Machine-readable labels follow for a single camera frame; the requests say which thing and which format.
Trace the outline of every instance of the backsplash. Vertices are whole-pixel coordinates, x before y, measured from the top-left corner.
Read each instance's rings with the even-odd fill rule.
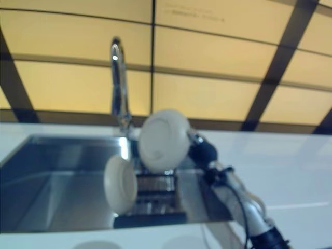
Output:
[[[115,124],[119,36],[134,116],[176,108],[197,128],[330,134],[328,4],[3,0],[1,121]]]

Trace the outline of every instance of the yellow backlit panel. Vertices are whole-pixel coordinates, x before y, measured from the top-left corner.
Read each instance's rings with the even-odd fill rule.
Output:
[[[189,118],[244,120],[259,84],[154,74],[154,111],[174,108]]]
[[[37,110],[110,113],[110,69],[16,61],[28,96]],[[150,75],[128,71],[129,105],[134,115],[150,111]]]
[[[297,50],[281,83],[283,81],[332,88],[332,57]]]
[[[279,86],[260,121],[318,125],[332,107],[332,92]]]
[[[156,27],[155,65],[263,78],[276,46]]]
[[[293,9],[267,0],[159,0],[156,23],[278,44]]]
[[[332,8],[332,0],[320,0],[320,4],[326,5],[327,7]]]
[[[331,15],[323,15],[320,9],[326,9]],[[298,47],[332,55],[332,9],[317,6]]]
[[[151,0],[1,0],[1,7],[69,12],[151,22]]]
[[[10,109],[10,105],[8,103],[8,100],[2,90],[2,88],[0,87],[0,109]]]
[[[150,63],[150,26],[104,19],[1,11],[1,29],[11,53],[109,60],[121,37],[127,63]]]

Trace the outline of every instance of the black cable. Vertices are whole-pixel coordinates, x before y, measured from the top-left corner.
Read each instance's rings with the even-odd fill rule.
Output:
[[[241,201],[241,198],[240,196],[238,195],[238,193],[236,192],[236,190],[229,184],[227,183],[223,183],[222,186],[225,186],[227,187],[229,190],[231,190],[231,192],[235,195],[239,205],[240,205],[240,208],[241,208],[241,211],[242,211],[242,214],[243,214],[243,220],[244,220],[244,230],[245,230],[245,243],[244,243],[244,249],[247,249],[247,245],[248,245],[248,240],[249,240],[249,228],[248,228],[248,220],[247,220],[247,215],[245,213],[245,209],[244,209],[244,206],[243,206],[243,203]]]

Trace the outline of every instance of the stainless steel sink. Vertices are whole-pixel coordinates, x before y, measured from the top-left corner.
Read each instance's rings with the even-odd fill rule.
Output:
[[[138,182],[136,205],[114,217],[103,189],[110,156],[132,158]],[[186,159],[176,171],[150,174],[124,137],[33,135],[0,169],[0,232],[80,231],[229,220]]]

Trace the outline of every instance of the faucet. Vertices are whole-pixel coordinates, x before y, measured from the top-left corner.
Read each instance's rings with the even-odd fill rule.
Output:
[[[110,47],[110,66],[113,78],[111,115],[117,117],[120,131],[128,137],[132,128],[132,117],[128,106],[125,54],[118,37],[113,38]]]

